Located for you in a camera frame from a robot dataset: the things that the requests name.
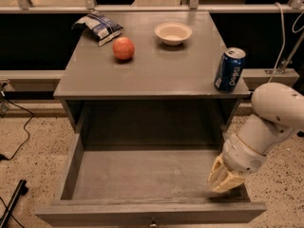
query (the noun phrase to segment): bowl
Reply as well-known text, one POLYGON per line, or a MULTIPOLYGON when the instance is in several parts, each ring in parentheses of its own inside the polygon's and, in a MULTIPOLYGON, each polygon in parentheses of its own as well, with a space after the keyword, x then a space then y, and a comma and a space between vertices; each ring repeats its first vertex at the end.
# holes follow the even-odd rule
POLYGON ((189 39, 192 34, 190 27, 176 22, 167 22, 158 25, 155 33, 162 41, 169 46, 177 46, 189 39))

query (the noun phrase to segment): black cable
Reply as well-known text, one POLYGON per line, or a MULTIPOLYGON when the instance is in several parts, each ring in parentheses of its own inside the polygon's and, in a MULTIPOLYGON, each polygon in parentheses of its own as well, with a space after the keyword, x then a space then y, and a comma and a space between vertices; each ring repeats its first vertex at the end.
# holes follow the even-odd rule
POLYGON ((14 217, 14 215, 11 213, 11 211, 9 210, 8 206, 6 205, 6 203, 2 200, 2 198, 0 197, 0 200, 2 201, 4 207, 6 208, 6 211, 9 212, 10 216, 22 227, 22 228, 26 228, 25 226, 23 226, 17 218, 14 217))
MULTIPOLYGON (((1 93, 3 93, 3 88, 4 88, 4 87, 5 87, 5 85, 2 84, 2 85, 1 85, 1 93)), ((5 99, 8 103, 10 103, 10 104, 12 104, 12 105, 14 105, 14 106, 16 106, 16 107, 18 107, 18 108, 24 110, 24 111, 27 111, 27 112, 30 114, 29 119, 27 120, 27 122, 26 122, 26 123, 24 124, 24 126, 23 126, 23 129, 26 131, 26 133, 27 133, 27 135, 28 135, 27 138, 19 145, 19 147, 16 149, 16 151, 13 153, 13 155, 12 155, 10 158, 7 158, 5 155, 0 154, 0 161, 1 161, 1 160, 10 161, 11 159, 13 159, 13 158, 15 157, 15 155, 16 155, 17 152, 20 150, 20 148, 29 140, 30 133, 27 131, 26 127, 27 127, 27 125, 29 124, 29 122, 33 119, 33 117, 35 116, 35 114, 32 113, 30 110, 25 109, 24 107, 22 107, 22 106, 20 106, 20 105, 18 105, 18 104, 15 104, 15 103, 13 103, 13 102, 11 102, 10 100, 6 99, 5 97, 4 97, 4 99, 5 99)))

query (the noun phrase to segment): soda can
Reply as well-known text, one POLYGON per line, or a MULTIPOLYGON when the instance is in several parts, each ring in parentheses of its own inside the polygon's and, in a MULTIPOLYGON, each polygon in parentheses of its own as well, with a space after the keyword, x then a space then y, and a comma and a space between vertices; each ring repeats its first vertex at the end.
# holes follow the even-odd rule
POLYGON ((246 53, 240 48, 230 47, 221 56, 214 85, 222 92, 232 92, 245 66, 246 53))

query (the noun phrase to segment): speckled floor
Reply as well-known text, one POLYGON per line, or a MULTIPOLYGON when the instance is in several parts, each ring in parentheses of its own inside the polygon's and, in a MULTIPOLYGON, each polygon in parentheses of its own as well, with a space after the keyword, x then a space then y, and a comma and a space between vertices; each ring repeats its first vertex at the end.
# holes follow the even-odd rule
MULTIPOLYGON (((28 124, 29 141, 11 161, 0 161, 0 196, 8 203, 19 180, 27 180, 28 193, 22 196, 14 216, 27 228, 50 226, 34 215, 39 205, 50 204, 67 159, 73 131, 60 104, 22 103, 35 113, 28 124)), ((229 132, 238 130, 251 112, 242 104, 229 132)), ((26 138, 23 125, 29 114, 11 107, 0 119, 0 152, 10 157, 26 138)), ((267 211, 248 224, 187 225, 184 228, 304 227, 304 138, 292 139, 275 147, 258 173, 246 186, 253 202, 263 201, 267 211)), ((4 212, 0 205, 0 214, 4 212)), ((20 227, 12 218, 9 228, 20 227)))

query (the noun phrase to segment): white robotic hand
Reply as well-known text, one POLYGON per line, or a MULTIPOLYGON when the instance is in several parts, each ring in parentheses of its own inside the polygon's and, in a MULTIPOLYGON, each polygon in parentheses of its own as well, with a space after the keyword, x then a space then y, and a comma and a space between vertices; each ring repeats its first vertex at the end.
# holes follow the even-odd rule
POLYGON ((252 96, 252 114, 232 134, 216 157, 209 183, 214 192, 226 192, 245 182, 266 162, 267 153, 304 129, 304 97, 279 83, 259 86, 252 96))

